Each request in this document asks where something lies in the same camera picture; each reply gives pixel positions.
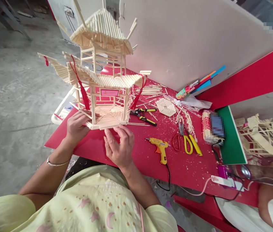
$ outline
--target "yellow scissors handle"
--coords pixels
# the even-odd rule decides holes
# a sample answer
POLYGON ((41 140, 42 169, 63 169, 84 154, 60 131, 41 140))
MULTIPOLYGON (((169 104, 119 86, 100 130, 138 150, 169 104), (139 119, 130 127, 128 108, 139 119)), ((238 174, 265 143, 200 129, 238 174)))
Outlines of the yellow scissors handle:
POLYGON ((202 156, 202 152, 201 152, 201 150, 200 150, 198 144, 197 144, 196 141, 194 140, 194 137, 192 137, 191 134, 189 134, 189 137, 190 137, 190 139, 191 139, 191 141, 192 141, 192 143, 193 143, 193 146, 194 146, 194 148, 195 148, 195 151, 198 153, 199 156, 202 156))
POLYGON ((184 135, 184 145, 185 145, 185 152, 188 154, 188 155, 191 155, 192 154, 192 151, 193 151, 193 146, 192 146, 192 143, 190 141, 190 139, 188 138, 188 136, 184 135), (188 152, 187 151, 187 143, 186 141, 188 141, 189 143, 189 146, 190 146, 190 151, 188 152))

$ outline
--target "person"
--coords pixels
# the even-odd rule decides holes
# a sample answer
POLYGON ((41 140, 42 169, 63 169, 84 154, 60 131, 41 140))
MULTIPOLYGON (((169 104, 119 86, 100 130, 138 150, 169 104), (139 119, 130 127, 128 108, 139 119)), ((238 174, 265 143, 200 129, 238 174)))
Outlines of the person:
POLYGON ((224 217, 242 232, 273 232, 273 186, 260 184, 258 208, 216 197, 224 217))
POLYGON ((70 117, 66 137, 18 195, 0 197, 0 231, 178 231, 135 166, 134 135, 125 126, 114 127, 120 143, 104 130, 106 155, 120 170, 89 167, 65 181, 54 196, 73 149, 90 131, 83 125, 89 120, 81 112, 70 117))

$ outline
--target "hand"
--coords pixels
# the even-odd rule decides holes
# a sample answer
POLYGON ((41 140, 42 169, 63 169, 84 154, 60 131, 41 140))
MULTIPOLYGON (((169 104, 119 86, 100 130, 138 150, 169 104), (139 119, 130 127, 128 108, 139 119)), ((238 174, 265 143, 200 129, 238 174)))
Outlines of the hand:
POLYGON ((119 169, 126 169, 133 165, 133 159, 131 156, 134 145, 134 134, 124 126, 114 127, 115 132, 120 137, 120 143, 118 144, 109 129, 105 129, 104 137, 105 148, 107 151, 107 157, 116 164, 119 169))
MULTIPOLYGON (((91 115, 90 111, 84 111, 88 115, 91 115)), ((87 126, 84 126, 86 122, 91 119, 83 114, 81 111, 76 112, 72 117, 70 117, 67 121, 67 136, 66 140, 76 146, 90 131, 87 126)))

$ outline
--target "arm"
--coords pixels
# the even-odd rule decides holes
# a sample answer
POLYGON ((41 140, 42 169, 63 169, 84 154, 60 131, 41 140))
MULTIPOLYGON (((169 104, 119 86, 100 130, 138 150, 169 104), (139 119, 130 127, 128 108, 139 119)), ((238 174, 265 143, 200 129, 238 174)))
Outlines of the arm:
MULTIPOLYGON (((49 161, 61 164, 71 159, 76 145, 88 134, 90 129, 83 126, 90 119, 81 112, 75 113, 67 121, 67 136, 58 148, 50 155, 49 161)), ((67 170, 69 162, 62 166, 51 166, 46 161, 33 177, 20 190, 19 194, 28 197, 40 209, 54 196, 67 170)))
POLYGON ((261 184, 259 189, 259 215, 263 221, 273 227, 273 222, 268 211, 268 203, 273 199, 273 186, 261 184))
POLYGON ((109 129, 104 130, 107 157, 122 171, 131 192, 144 209, 152 205, 161 205, 152 187, 133 162, 131 156, 134 145, 133 133, 124 126, 114 127, 114 131, 120 136, 120 144, 117 143, 109 129))

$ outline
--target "red chair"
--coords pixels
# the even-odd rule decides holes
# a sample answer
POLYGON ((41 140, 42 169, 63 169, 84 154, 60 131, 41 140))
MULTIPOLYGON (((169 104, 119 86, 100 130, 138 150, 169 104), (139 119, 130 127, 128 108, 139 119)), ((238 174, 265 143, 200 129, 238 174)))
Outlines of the red chair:
MULTIPOLYGON (((197 203, 179 196, 174 196, 174 200, 176 203, 190 210, 221 231, 239 232, 239 230, 232 226, 223 216, 214 197, 205 196, 203 203, 197 203)), ((181 227, 178 226, 178 228, 178 231, 184 231, 181 227)))

